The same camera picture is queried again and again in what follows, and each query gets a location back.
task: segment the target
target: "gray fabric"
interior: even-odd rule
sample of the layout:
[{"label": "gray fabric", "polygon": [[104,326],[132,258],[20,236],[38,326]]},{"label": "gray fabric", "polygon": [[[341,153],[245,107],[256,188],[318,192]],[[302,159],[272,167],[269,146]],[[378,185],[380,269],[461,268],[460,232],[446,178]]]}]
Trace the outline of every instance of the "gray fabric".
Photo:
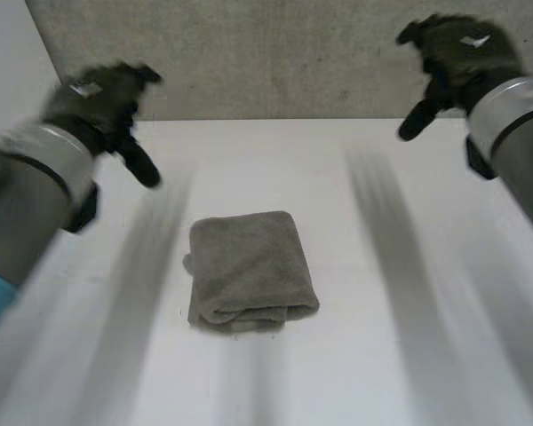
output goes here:
[{"label": "gray fabric", "polygon": [[191,229],[194,276],[188,320],[222,329],[282,324],[320,306],[292,216],[284,211],[213,217]]}]

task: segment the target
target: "folded towel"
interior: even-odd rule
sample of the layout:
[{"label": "folded towel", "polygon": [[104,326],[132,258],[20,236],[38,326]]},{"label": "folded towel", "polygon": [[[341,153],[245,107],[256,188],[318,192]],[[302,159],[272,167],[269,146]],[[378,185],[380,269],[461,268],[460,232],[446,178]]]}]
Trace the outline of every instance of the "folded towel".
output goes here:
[{"label": "folded towel", "polygon": [[184,265],[194,277],[192,324],[261,327],[320,307],[296,225],[284,211],[200,220],[189,243]]}]

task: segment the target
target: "gray towel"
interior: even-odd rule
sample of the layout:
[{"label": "gray towel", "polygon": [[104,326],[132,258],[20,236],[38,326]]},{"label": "gray towel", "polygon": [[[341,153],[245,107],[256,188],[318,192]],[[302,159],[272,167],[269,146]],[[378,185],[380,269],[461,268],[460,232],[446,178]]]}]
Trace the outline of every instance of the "gray towel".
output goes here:
[{"label": "gray towel", "polygon": [[192,226],[189,243],[184,265],[194,276],[190,323],[241,330],[280,325],[318,310],[288,213],[200,220]]}]

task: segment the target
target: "gray wall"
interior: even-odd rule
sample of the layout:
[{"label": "gray wall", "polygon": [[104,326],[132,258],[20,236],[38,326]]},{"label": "gray wall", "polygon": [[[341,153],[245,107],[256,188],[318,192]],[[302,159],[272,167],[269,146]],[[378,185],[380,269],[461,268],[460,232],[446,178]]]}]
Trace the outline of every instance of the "gray wall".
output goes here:
[{"label": "gray wall", "polygon": [[433,12],[504,24],[533,71],[533,0],[27,0],[61,77],[116,59],[163,74],[143,118],[399,117],[425,78],[394,44]]}]

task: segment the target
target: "white tabletop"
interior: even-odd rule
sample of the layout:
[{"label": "white tabletop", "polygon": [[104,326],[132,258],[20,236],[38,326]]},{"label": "white tabletop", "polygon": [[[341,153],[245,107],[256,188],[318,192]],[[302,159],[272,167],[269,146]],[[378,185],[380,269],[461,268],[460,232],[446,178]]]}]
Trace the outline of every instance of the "white tabletop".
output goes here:
[{"label": "white tabletop", "polygon": [[[462,121],[144,122],[0,329],[0,425],[533,425],[533,230],[466,168]],[[321,303],[274,333],[190,327],[195,220],[294,217]]]}]

